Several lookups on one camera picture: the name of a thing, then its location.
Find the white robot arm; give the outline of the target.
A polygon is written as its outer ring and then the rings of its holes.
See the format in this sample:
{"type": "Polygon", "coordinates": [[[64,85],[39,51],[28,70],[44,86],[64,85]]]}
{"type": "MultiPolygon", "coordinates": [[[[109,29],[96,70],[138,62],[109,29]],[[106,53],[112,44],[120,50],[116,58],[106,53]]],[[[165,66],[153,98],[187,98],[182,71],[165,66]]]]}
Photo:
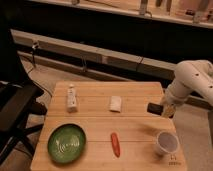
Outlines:
{"type": "Polygon", "coordinates": [[[213,64],[208,60],[186,60],[174,69],[174,79],[161,100],[162,116],[172,117],[192,92],[197,92],[213,107],[213,64]]]}

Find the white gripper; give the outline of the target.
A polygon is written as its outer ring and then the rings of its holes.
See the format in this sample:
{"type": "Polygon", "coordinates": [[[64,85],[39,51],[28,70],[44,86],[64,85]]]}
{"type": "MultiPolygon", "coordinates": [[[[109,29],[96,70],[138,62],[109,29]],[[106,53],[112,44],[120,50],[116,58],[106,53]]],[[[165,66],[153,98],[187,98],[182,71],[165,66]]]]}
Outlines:
{"type": "Polygon", "coordinates": [[[182,106],[185,102],[186,98],[176,97],[170,90],[166,89],[160,102],[160,104],[163,105],[162,116],[165,118],[172,118],[175,113],[175,107],[182,106]]]}

